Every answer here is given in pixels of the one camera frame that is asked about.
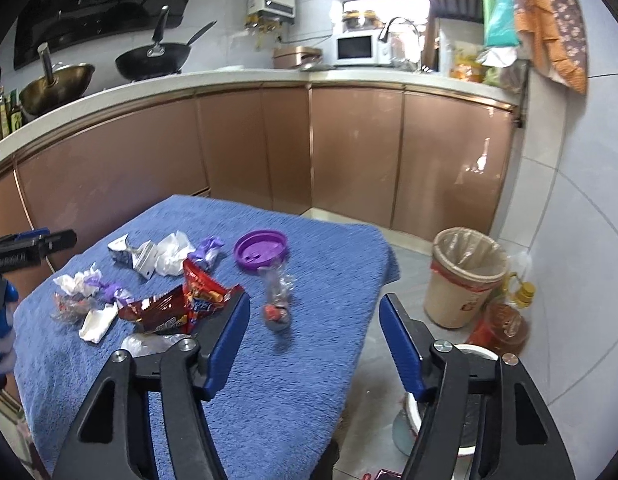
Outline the blue gloved left hand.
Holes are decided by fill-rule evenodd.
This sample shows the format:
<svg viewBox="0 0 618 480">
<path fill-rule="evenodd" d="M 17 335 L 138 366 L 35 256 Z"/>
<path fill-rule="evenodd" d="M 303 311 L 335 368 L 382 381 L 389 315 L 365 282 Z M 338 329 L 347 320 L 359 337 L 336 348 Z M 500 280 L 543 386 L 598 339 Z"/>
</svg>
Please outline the blue gloved left hand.
<svg viewBox="0 0 618 480">
<path fill-rule="evenodd" d="M 18 291 L 0 276 L 0 388 L 6 383 L 6 375 L 12 372 L 16 361 L 13 315 L 17 302 Z"/>
</svg>

